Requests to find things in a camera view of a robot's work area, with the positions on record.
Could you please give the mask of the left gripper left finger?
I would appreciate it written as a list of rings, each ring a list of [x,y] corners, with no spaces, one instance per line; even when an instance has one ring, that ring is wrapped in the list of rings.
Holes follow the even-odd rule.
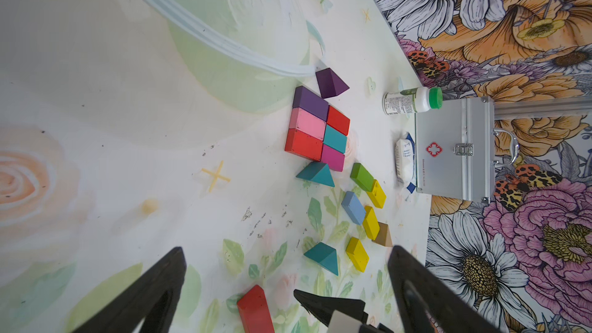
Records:
[[[76,332],[168,332],[180,300],[187,263],[175,247]]]

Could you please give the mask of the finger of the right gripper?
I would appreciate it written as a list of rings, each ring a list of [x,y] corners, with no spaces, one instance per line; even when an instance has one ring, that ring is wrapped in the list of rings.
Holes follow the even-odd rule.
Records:
[[[323,297],[298,289],[294,290],[293,295],[308,313],[325,326],[329,325],[335,311],[340,311],[362,323],[367,322],[368,314],[365,312],[365,302],[363,300]]]

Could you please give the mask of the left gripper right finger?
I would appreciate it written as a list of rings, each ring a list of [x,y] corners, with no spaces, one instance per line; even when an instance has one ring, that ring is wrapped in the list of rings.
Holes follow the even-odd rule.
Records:
[[[405,248],[394,246],[388,272],[406,332],[433,332],[435,320],[445,332],[498,332],[456,296]]]

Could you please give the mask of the teal triangular block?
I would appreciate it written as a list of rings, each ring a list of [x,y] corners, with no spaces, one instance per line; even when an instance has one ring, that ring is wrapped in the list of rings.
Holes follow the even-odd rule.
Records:
[[[319,264],[325,270],[334,275],[339,275],[339,262],[336,249],[325,243],[319,242],[313,248],[305,252],[305,257]]]

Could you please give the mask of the red block cluster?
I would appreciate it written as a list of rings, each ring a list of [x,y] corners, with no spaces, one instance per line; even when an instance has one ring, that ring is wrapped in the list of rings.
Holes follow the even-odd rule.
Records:
[[[255,285],[238,302],[237,310],[245,333],[275,333],[263,288]]]

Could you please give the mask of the tan triangular block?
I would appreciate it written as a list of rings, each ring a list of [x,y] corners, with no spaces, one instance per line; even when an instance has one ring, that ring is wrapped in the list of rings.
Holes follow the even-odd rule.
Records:
[[[393,241],[387,224],[379,222],[379,233],[376,235],[373,242],[386,248],[393,247]]]

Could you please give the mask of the yellow block cluster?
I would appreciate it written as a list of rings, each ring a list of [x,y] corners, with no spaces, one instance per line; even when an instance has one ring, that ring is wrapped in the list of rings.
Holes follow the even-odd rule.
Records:
[[[365,206],[365,219],[362,222],[362,226],[369,239],[374,241],[378,237],[380,225],[373,207]]]

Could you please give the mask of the light blue block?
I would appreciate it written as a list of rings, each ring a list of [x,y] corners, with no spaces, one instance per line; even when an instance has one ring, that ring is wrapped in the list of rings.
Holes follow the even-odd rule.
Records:
[[[347,191],[342,199],[341,205],[354,224],[362,225],[365,220],[366,212],[364,206],[354,192]]]

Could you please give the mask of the teal triangle cluster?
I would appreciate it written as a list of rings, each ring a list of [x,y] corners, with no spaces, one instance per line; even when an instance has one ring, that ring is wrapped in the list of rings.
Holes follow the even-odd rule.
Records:
[[[319,183],[327,187],[335,186],[328,164],[322,162],[311,162],[300,171],[296,177],[313,183]]]

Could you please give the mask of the green rectangular block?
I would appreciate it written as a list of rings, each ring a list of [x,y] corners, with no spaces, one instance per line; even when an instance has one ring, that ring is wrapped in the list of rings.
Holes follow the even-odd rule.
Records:
[[[350,178],[365,192],[372,192],[374,186],[374,177],[359,162],[353,164]]]

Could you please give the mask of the magenta rectangular block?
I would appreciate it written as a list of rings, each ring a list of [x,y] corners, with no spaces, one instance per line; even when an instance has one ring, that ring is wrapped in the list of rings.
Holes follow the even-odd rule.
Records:
[[[332,171],[342,172],[345,165],[345,154],[324,144],[322,148],[321,162],[326,163]]]

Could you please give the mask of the red rectangular block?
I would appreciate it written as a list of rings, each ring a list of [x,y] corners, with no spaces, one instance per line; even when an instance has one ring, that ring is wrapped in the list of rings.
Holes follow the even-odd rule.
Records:
[[[334,106],[329,106],[327,117],[328,126],[340,132],[344,136],[348,136],[350,123],[351,121],[347,116],[334,108]]]
[[[289,129],[285,152],[313,161],[322,158],[323,142],[298,129]]]

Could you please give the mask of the teal rectangular block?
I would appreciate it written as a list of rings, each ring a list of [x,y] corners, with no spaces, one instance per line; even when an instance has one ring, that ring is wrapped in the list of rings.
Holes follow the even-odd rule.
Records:
[[[325,126],[324,145],[331,147],[331,149],[345,154],[347,148],[347,136],[340,133],[333,127]]]

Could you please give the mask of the pink rectangular block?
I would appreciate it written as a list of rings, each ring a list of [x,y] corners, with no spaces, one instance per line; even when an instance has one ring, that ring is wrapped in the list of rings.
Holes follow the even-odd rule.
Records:
[[[324,140],[326,122],[302,108],[291,111],[290,130],[298,130],[317,140]]]

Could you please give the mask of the dark purple rectangular block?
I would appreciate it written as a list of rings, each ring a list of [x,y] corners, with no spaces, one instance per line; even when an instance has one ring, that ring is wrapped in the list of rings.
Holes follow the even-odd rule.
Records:
[[[328,102],[306,86],[298,86],[294,90],[292,107],[303,109],[320,120],[327,121]]]

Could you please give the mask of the purple triangular block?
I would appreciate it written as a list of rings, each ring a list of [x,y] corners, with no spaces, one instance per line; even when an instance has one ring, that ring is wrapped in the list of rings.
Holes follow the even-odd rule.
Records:
[[[349,86],[331,68],[319,70],[315,75],[323,99],[337,97],[349,90]]]

